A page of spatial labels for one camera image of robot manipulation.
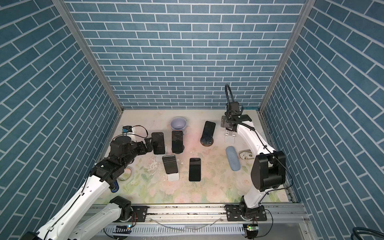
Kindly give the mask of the white phone stand front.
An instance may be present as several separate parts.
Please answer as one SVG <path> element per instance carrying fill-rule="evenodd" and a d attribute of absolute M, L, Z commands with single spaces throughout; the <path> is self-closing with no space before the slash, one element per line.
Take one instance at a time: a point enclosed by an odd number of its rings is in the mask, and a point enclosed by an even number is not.
<path fill-rule="evenodd" d="M 169 182 L 175 182 L 175 181 L 178 181 L 180 179 L 179 173 L 169 174 L 167 176 L 168 176 Z"/>

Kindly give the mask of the black phone front stand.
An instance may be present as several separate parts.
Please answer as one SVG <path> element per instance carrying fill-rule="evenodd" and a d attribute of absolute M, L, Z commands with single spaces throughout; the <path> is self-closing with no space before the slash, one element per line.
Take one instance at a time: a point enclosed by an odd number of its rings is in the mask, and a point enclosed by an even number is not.
<path fill-rule="evenodd" d="M 175 155 L 163 156 L 162 160 L 167 175 L 176 174 L 179 172 L 178 163 Z"/>

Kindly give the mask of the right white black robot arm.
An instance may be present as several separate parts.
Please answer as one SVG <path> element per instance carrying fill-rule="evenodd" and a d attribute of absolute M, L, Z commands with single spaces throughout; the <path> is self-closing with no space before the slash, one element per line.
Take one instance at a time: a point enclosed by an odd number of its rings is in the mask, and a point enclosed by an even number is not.
<path fill-rule="evenodd" d="M 236 132 L 248 145 L 255 160 L 251 169 L 252 186 L 242 196 L 239 207 L 243 219 L 253 220 L 261 212 L 262 201 L 286 182 L 286 155 L 276 151 L 254 127 L 252 119 L 243 114 L 238 102 L 228 102 L 221 127 Z"/>

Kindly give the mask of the white phone stand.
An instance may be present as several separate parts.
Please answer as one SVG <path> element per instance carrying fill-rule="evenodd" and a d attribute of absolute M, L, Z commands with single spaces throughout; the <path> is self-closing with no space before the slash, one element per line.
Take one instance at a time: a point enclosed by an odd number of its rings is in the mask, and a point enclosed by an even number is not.
<path fill-rule="evenodd" d="M 169 182 L 175 182 L 175 181 L 178 181 L 180 179 L 179 173 L 169 174 L 167 176 L 168 176 Z"/>
<path fill-rule="evenodd" d="M 225 131 L 225 143 L 233 145 L 236 142 L 236 133 L 229 130 Z"/>

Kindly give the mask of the green-edged black phone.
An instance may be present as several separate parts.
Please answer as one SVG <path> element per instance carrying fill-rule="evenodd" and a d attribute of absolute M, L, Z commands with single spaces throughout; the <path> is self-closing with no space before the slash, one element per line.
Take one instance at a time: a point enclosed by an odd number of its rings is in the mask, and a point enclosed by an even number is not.
<path fill-rule="evenodd" d="M 190 182 L 201 181 L 201 159 L 200 158 L 190 159 L 189 181 Z"/>

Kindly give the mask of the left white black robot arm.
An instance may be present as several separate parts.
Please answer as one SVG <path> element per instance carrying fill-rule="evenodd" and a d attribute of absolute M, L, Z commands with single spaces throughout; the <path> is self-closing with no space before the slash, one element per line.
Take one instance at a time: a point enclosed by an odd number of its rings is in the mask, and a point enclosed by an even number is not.
<path fill-rule="evenodd" d="M 153 150 L 152 139 L 134 142 L 128 136 L 119 136 L 110 143 L 108 157 L 97 163 L 85 183 L 59 212 L 35 233 L 27 232 L 23 240 L 89 240 L 109 224 L 120 221 L 134 223 L 136 215 L 131 201 L 116 196 L 100 212 L 83 223 L 80 220 L 105 191 L 116 192 L 117 179 L 139 155 Z"/>

